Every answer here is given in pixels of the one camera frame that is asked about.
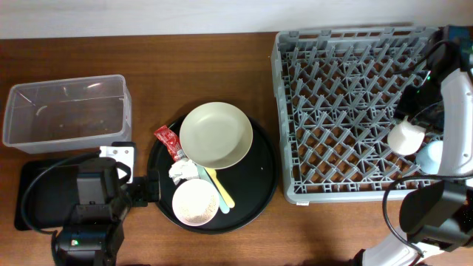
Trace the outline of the pink bowl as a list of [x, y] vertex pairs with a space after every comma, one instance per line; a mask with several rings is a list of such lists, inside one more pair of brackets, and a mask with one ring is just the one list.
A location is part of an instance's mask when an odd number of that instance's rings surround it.
[[174, 192], [172, 210], [184, 225], [197, 227], [210, 222], [219, 207], [215, 193], [205, 180], [188, 180]]

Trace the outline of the cream shallow bowl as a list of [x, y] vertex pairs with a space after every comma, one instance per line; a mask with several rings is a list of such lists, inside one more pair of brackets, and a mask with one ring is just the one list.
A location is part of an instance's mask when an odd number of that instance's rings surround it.
[[249, 152], [253, 127], [248, 116], [237, 107], [210, 102], [188, 113], [179, 137], [190, 160], [202, 167], [224, 169], [236, 165]]

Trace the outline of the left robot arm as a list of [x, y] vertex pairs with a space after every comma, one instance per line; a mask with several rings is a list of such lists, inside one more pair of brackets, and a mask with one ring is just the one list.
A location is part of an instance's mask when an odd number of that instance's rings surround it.
[[[26, 226], [50, 235], [55, 265], [115, 265], [124, 241], [123, 222], [133, 207], [146, 207], [159, 200], [156, 183], [145, 177], [129, 180], [132, 168], [99, 151], [79, 154], [53, 163], [37, 175], [25, 189], [20, 213]], [[72, 207], [62, 230], [45, 231], [27, 214], [27, 201], [34, 186], [55, 168], [78, 163], [75, 175], [78, 203]]]

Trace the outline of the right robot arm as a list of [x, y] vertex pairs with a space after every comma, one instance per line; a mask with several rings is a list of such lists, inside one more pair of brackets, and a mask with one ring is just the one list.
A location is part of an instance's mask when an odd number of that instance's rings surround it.
[[350, 265], [417, 265], [424, 259], [472, 247], [472, 38], [468, 27], [445, 26], [429, 38], [422, 61], [429, 74], [420, 86], [402, 94], [395, 117], [401, 123], [389, 133], [390, 147], [409, 139], [405, 128], [434, 129], [443, 134], [436, 174], [417, 180], [433, 184], [408, 193], [401, 203], [400, 227], [387, 214], [391, 183], [382, 199], [390, 230], [383, 242], [361, 249]]

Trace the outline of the light blue cup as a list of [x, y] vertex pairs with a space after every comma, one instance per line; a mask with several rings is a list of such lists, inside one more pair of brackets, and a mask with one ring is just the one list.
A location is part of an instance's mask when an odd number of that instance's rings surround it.
[[423, 173], [437, 174], [443, 152], [443, 141], [436, 140], [425, 145], [415, 158], [415, 162], [420, 166]]

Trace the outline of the white cup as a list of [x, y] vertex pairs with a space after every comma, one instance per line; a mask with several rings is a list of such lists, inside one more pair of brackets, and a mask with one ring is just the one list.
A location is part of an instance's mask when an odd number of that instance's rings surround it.
[[387, 136], [388, 146], [401, 156], [414, 154], [425, 138], [425, 128], [412, 125], [407, 119], [394, 126]]

